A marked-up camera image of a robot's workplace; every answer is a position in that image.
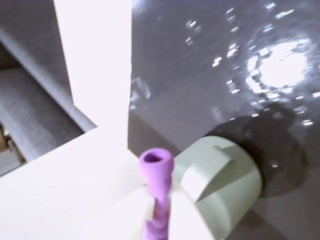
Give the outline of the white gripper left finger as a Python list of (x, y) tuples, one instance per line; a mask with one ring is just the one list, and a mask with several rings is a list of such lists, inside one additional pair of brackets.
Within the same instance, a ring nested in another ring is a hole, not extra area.
[(128, 131), (97, 127), (0, 179), (3, 240), (78, 240), (84, 227), (140, 188)]

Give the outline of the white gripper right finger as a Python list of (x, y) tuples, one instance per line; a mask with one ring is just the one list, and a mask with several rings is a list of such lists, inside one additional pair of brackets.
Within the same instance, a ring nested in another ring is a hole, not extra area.
[(181, 186), (171, 191), (171, 209), (168, 225), (170, 240), (213, 240), (201, 213)]

